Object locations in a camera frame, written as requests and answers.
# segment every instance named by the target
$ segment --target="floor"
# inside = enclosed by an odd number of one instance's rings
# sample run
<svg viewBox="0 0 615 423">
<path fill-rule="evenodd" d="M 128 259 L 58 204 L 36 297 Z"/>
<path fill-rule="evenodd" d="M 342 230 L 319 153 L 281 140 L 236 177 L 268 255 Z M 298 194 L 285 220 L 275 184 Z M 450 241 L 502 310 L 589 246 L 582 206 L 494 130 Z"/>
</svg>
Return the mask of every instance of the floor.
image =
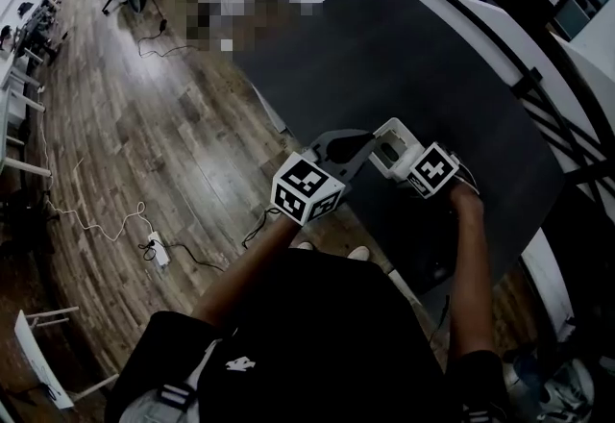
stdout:
<svg viewBox="0 0 615 423">
<path fill-rule="evenodd" d="M 183 27 L 176 26 L 185 26 L 185 10 L 173 9 L 175 0 L 157 2 L 168 10 L 169 27 L 160 38 L 144 40 L 144 51 L 185 42 Z M 137 41 L 154 35 L 160 23 L 151 1 L 141 15 L 125 7 L 104 16 L 103 4 L 62 0 L 56 36 L 67 33 L 66 39 L 53 66 L 37 72 L 46 85 L 42 127 L 52 201 L 111 237 L 142 202 L 165 241 L 181 242 L 198 261 L 224 269 L 240 256 L 241 240 L 269 204 L 271 178 L 296 142 L 274 130 L 230 56 L 183 49 L 142 59 Z M 271 23 L 270 14 L 280 11 L 283 5 L 261 12 Z M 263 23 L 255 17 L 244 18 L 242 35 Z M 39 123 L 33 122 L 29 151 L 44 166 Z M 220 274 L 181 249 L 171 252 L 166 269 L 146 261 L 138 244 L 150 229 L 138 217 L 127 220 L 116 241 L 99 230 L 84 232 L 74 213 L 49 230 L 56 253 L 48 274 L 60 304 L 80 307 L 77 321 L 104 374 L 122 369 L 153 312 L 189 312 Z M 391 270 L 346 207 L 307 226 L 296 242 L 306 238 L 337 255 L 365 244 L 372 260 Z M 415 309 L 429 335 L 437 319 Z M 494 311 L 501 353 L 536 339 L 536 304 L 520 266 L 496 286 Z M 442 365 L 447 338 L 443 329 L 432 343 Z"/>
</svg>

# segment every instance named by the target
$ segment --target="black tabletop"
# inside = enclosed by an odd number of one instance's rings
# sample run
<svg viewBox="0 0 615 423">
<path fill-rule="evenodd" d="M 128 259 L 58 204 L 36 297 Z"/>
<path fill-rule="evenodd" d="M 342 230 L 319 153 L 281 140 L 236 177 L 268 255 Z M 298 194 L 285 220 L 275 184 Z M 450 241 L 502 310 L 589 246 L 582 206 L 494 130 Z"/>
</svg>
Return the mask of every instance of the black tabletop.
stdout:
<svg viewBox="0 0 615 423">
<path fill-rule="evenodd" d="M 424 146 L 438 141 L 455 151 L 480 188 L 494 280 L 518 259 L 563 185 L 509 87 L 418 0 L 327 0 L 235 61 L 302 144 L 398 117 Z M 370 162 L 352 186 L 351 208 L 437 315 L 455 266 L 447 200 L 417 199 Z"/>
</svg>

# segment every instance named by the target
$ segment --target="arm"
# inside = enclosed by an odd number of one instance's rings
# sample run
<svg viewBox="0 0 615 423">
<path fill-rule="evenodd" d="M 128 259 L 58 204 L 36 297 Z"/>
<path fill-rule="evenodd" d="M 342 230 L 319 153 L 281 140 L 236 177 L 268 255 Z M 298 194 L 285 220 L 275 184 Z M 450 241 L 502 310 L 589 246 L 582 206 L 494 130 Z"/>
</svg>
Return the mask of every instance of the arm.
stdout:
<svg viewBox="0 0 615 423">
<path fill-rule="evenodd" d="M 451 295 L 453 359 L 475 351 L 495 351 L 491 310 L 491 276 L 482 202 L 465 184 L 451 192 L 459 220 L 457 262 Z"/>
<path fill-rule="evenodd" d="M 192 317 L 214 327 L 229 327 L 236 307 L 267 266 L 288 248 L 299 229 L 297 223 L 281 214 L 260 240 L 208 288 L 192 311 Z"/>
</svg>

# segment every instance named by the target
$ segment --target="black t-shirt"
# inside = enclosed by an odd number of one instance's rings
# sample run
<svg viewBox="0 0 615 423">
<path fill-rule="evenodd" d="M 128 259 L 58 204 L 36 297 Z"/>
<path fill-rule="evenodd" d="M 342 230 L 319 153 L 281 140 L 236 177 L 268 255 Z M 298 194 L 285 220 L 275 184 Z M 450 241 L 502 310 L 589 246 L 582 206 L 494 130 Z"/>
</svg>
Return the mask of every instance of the black t-shirt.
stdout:
<svg viewBox="0 0 615 423">
<path fill-rule="evenodd" d="M 477 352 L 440 370 L 412 307 L 380 268 L 288 249 L 231 333 L 155 313 L 113 388 L 106 421 L 202 363 L 201 421 L 358 417 L 505 421 L 500 360 Z"/>
</svg>

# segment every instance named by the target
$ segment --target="railing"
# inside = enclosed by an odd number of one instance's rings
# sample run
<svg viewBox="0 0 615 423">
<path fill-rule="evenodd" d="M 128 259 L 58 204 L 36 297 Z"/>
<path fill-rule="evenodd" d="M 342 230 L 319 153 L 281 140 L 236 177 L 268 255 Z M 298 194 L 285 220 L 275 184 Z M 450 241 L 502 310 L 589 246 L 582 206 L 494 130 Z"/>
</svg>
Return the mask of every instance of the railing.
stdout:
<svg viewBox="0 0 615 423">
<path fill-rule="evenodd" d="M 599 141 L 588 136 L 577 125 L 566 119 L 559 112 L 545 89 L 540 85 L 540 74 L 534 69 L 530 70 L 515 52 L 513 52 L 484 21 L 468 9 L 461 1 L 445 1 L 478 27 L 519 70 L 522 75 L 522 80 L 516 87 L 513 87 L 513 92 L 517 97 L 523 99 L 527 103 L 531 103 L 555 120 L 556 125 L 534 112 L 529 111 L 529 115 L 536 123 L 568 143 L 569 147 L 561 144 L 561 142 L 551 137 L 544 130 L 542 131 L 543 137 L 549 144 L 562 151 L 579 166 L 578 170 L 568 174 L 569 180 L 574 184 L 586 183 L 589 185 L 594 201 L 604 210 L 603 200 L 598 191 L 596 182 L 600 182 L 603 188 L 615 197 L 615 188 L 603 180 L 604 177 L 615 176 L 615 165 L 613 164 L 613 162 L 615 162 L 615 134 L 613 133 L 613 129 L 598 99 L 594 95 L 592 89 L 587 85 L 584 78 L 579 74 L 577 67 L 568 57 L 568 54 L 566 54 L 557 40 L 546 28 L 544 28 L 544 26 L 531 22 L 531 19 L 528 18 L 522 10 L 523 4 L 517 4 L 515 0 L 492 0 L 526 31 L 529 37 L 549 58 L 553 66 L 574 93 L 598 136 Z M 537 98 L 529 94 L 532 90 L 536 93 Z M 579 135 L 581 139 L 599 152 L 605 162 L 580 145 L 573 133 Z"/>
</svg>

